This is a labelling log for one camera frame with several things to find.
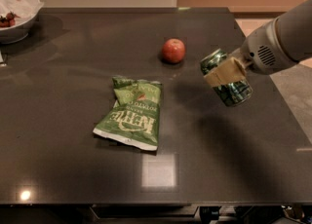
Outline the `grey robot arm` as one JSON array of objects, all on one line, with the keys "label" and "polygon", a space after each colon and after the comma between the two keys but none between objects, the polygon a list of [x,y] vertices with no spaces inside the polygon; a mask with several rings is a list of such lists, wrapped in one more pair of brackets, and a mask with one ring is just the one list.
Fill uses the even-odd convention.
[{"label": "grey robot arm", "polygon": [[270,75],[311,57],[312,0],[306,0],[254,30],[204,78],[214,88],[244,80],[247,70]]}]

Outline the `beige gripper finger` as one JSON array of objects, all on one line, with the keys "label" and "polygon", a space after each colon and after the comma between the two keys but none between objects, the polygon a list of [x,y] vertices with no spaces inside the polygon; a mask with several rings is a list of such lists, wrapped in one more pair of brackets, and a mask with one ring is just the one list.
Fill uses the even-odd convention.
[{"label": "beige gripper finger", "polygon": [[236,57],[231,56],[213,68],[204,78],[214,88],[244,80],[246,70]]}]

